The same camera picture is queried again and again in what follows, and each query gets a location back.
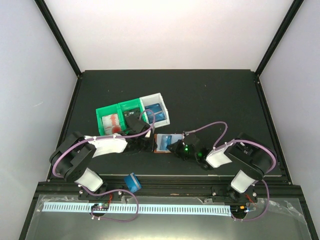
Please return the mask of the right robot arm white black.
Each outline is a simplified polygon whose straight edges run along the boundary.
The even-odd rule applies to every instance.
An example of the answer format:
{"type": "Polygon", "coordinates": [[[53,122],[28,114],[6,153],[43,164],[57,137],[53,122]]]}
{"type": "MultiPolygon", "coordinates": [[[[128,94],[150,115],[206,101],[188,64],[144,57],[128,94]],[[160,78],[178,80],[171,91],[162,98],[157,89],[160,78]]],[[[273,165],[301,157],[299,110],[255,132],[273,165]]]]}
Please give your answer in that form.
{"type": "Polygon", "coordinates": [[[212,149],[204,147],[193,133],[176,142],[167,141],[165,146],[169,152],[183,160],[195,160],[205,170],[231,163],[236,165],[238,172],[227,189],[228,198],[234,202],[240,201],[246,195],[246,190],[262,181],[277,163],[276,156],[269,148],[254,142],[252,137],[244,133],[212,149]]]}

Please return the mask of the brown leather card holder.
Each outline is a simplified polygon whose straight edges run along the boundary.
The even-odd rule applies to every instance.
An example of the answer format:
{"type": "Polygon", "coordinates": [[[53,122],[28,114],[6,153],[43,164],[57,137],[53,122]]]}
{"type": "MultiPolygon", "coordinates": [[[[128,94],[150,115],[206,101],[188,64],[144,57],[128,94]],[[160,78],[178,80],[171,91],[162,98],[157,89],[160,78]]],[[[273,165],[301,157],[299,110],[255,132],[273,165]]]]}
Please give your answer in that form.
{"type": "Polygon", "coordinates": [[[154,153],[156,154],[164,154],[170,153],[168,150],[168,145],[176,143],[178,140],[183,138],[183,134],[155,134],[154,140],[156,143],[156,147],[154,148],[154,153]]]}

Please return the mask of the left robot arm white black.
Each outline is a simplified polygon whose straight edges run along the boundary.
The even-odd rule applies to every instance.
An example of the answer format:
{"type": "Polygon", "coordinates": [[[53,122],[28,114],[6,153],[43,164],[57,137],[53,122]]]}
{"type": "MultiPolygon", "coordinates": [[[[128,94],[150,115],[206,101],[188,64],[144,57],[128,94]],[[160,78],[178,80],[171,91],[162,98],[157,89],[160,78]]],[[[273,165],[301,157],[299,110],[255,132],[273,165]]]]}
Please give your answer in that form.
{"type": "Polygon", "coordinates": [[[142,119],[129,119],[131,125],[128,132],[103,136],[85,136],[74,132],[69,135],[49,159],[52,174],[82,186],[97,200],[103,199],[108,188],[99,174],[89,168],[91,160],[102,155],[142,149],[144,140],[149,140],[154,133],[155,121],[148,124],[142,119]]]}

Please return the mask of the dropped blue credit card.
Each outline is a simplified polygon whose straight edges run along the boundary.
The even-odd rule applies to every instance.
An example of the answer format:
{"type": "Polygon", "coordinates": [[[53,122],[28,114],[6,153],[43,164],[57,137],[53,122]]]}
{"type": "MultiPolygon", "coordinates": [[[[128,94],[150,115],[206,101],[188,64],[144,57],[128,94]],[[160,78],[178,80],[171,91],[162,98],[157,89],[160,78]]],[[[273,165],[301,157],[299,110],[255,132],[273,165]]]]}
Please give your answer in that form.
{"type": "Polygon", "coordinates": [[[124,177],[124,182],[131,193],[135,193],[142,188],[139,180],[133,172],[124,177]]]}

